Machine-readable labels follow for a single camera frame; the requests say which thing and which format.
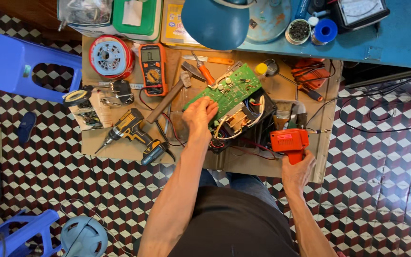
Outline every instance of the yellow cap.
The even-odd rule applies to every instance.
[[[257,75],[262,75],[267,72],[267,65],[266,64],[258,64],[255,68],[255,72]]]

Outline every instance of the hammer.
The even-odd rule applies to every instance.
[[[206,80],[206,78],[204,78],[204,76],[198,71],[198,69],[192,66],[191,64],[189,64],[188,62],[182,63],[182,69],[184,69],[184,71],[180,73],[179,82],[175,84],[175,86],[163,98],[163,100],[152,111],[152,113],[147,117],[147,119],[145,119],[148,123],[153,124],[153,122],[155,122],[158,119],[159,115],[174,100],[174,98],[177,96],[177,94],[180,92],[180,90],[182,90],[184,86],[185,87],[191,86],[191,81],[190,81],[191,76],[201,81]]]

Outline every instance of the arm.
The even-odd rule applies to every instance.
[[[291,165],[287,156],[282,161],[282,181],[293,214],[296,238],[302,257],[337,257],[329,245],[310,209],[305,202],[303,191],[308,183],[315,157],[310,151],[305,152],[303,161]]]
[[[138,256],[168,256],[186,230],[211,139],[208,123],[217,111],[218,104],[210,101],[209,97],[203,97],[184,112],[182,118],[190,128],[188,144],[150,211]]]

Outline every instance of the green circuit board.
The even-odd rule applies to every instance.
[[[188,106],[203,96],[209,96],[214,102],[218,102],[218,113],[212,119],[210,123],[214,120],[218,120],[220,117],[229,112],[234,108],[239,102],[248,98],[256,90],[261,88],[261,82],[258,77],[253,73],[253,71],[248,67],[248,64],[242,65],[238,70],[229,76],[231,83],[227,84],[225,79],[217,81],[216,84],[223,85],[223,90],[212,89],[207,87],[201,93],[199,93],[195,98],[188,102],[184,106],[184,110]],[[240,81],[241,79],[249,79],[250,82]]]

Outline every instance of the cardboard sheet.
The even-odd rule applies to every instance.
[[[93,40],[93,38],[83,38],[83,56],[88,56],[88,49]],[[179,79],[181,70],[180,65],[183,61],[185,61],[184,59],[179,60],[180,55],[191,54],[191,52],[173,50],[168,48],[166,48],[166,52],[166,79],[168,85],[172,87],[172,85],[174,85]],[[290,68],[286,64],[284,64],[284,60],[294,57],[240,51],[233,51],[232,53],[197,51],[196,54],[201,56],[223,57],[234,60],[241,60],[243,63],[248,63],[248,65],[252,69],[254,69],[254,67],[260,62],[263,62],[269,58],[273,58],[280,66],[279,73],[290,79],[293,79],[290,73]],[[187,60],[187,62],[196,66],[195,61]],[[309,118],[323,105],[324,102],[327,102],[337,96],[342,66],[340,61],[334,61],[334,64],[337,70],[336,74],[331,79],[329,79],[325,83],[325,85],[323,85],[323,87],[317,90],[325,98],[323,102],[316,102],[306,96],[304,93],[299,92],[299,101],[305,104]],[[229,68],[229,66],[223,64],[205,63],[205,65],[214,78],[220,77]],[[326,66],[328,67],[330,72],[332,72],[329,61],[326,61]],[[94,83],[103,80],[103,78],[96,74],[90,67],[87,58],[83,59],[82,73],[84,85],[94,85]],[[134,73],[127,80],[131,83],[142,83],[142,74],[138,60],[134,69]],[[182,108],[185,103],[189,102],[191,98],[196,96],[206,87],[206,84],[204,82],[197,79],[191,79],[191,84],[191,88],[183,89],[179,93],[179,95],[174,99],[170,108],[170,117],[176,127],[177,134],[182,140],[186,140],[188,137],[188,130],[181,120]],[[281,76],[275,75],[273,77],[267,77],[262,81],[262,84],[267,94],[274,100],[295,99],[295,85],[283,79]],[[140,103],[138,90],[134,90],[134,93],[136,100],[133,104],[127,107],[112,108],[112,119],[114,120],[114,122],[117,121],[128,108],[138,108],[145,117],[150,114],[150,111],[142,103]],[[161,100],[161,98],[159,97],[143,97],[144,100],[153,107],[155,107],[156,103]],[[309,124],[309,127],[312,129],[331,129],[334,118],[334,107],[335,104],[333,102],[328,104],[317,115],[317,117],[312,120],[312,122]],[[164,126],[164,120],[160,119],[160,122],[162,126]],[[154,125],[145,124],[143,129],[144,131],[148,132],[153,138],[161,138],[161,135]],[[93,155],[94,152],[101,146],[107,132],[108,129],[84,131],[82,133],[82,153]],[[171,132],[168,133],[168,137],[173,138]],[[312,134],[309,137],[310,145],[308,149],[310,149],[317,157],[317,166],[310,178],[311,182],[321,183],[323,181],[324,173],[326,170],[325,165],[328,156],[329,137],[330,135],[327,133]],[[183,148],[179,146],[171,147],[170,149],[173,151],[174,155],[176,156],[176,160],[178,161]],[[123,138],[101,150],[98,153],[98,156],[140,161],[142,159],[142,152],[144,150],[145,146],[141,143],[129,142],[127,139]],[[163,155],[162,158],[160,160],[157,160],[156,162],[166,164],[174,163],[172,158],[167,154]],[[269,161],[254,155],[243,155],[243,152],[233,148],[226,149],[220,155],[214,155],[213,153],[208,152],[204,167],[216,170],[225,170],[227,172],[239,172],[244,174],[253,174],[268,177],[281,177],[281,160]]]

